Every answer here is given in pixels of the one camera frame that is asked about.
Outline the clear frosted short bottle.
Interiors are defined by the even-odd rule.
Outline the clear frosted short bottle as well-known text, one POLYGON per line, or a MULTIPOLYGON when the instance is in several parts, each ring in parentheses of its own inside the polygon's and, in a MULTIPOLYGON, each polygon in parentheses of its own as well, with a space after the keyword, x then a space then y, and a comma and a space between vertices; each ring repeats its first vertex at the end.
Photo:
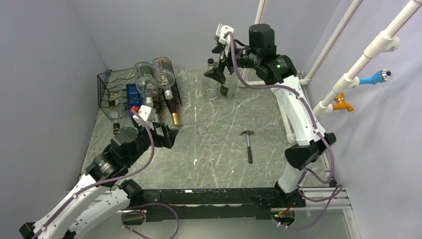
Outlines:
MULTIPOLYGON (((207 60, 207 70, 213 72, 214 59, 209 58, 207 60)), ((203 98, 207 101, 215 100, 218 97, 219 83, 214 79, 207 77, 204 74, 204 79, 202 82, 203 98)))

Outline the clear bottle with dark label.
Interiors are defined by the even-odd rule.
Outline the clear bottle with dark label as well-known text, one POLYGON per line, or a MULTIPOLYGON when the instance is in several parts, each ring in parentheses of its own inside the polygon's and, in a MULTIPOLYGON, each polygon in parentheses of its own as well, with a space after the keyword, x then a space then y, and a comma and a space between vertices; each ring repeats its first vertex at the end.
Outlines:
POLYGON ((233 98, 237 89, 238 77, 235 73, 230 74, 229 72, 224 74, 225 83, 220 84, 219 92, 225 98, 233 98))

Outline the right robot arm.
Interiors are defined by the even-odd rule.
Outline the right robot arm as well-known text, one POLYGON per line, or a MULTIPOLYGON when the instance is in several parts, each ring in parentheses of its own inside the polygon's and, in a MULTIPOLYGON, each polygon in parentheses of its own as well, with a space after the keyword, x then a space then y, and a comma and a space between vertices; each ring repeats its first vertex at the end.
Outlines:
POLYGON ((285 150, 288 164, 275 186, 274 200, 277 205, 285 207, 293 201, 293 193, 298 191, 308 165, 326 150, 330 151, 336 137, 326 132, 317 121, 301 89, 291 59, 277 53, 275 32, 270 25, 261 23, 250 26, 249 43, 239 48, 236 47, 233 32, 234 29, 228 25, 218 25, 214 37, 216 47, 212 52, 219 54, 219 59, 204 76, 225 84, 224 71, 228 70, 245 84, 239 69, 253 69, 264 85, 248 87, 270 89, 284 109, 296 136, 296 144, 285 150))

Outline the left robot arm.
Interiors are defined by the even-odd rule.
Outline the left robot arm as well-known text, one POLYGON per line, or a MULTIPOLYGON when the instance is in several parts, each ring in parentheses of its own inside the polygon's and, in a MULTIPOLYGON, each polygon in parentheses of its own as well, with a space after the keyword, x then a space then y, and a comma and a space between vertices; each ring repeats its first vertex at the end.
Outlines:
POLYGON ((23 224, 20 234, 25 239, 80 239, 117 211, 139 208, 143 190, 125 178, 129 168, 149 148, 171 148, 178 132, 165 123, 121 128, 65 198, 40 220, 23 224))

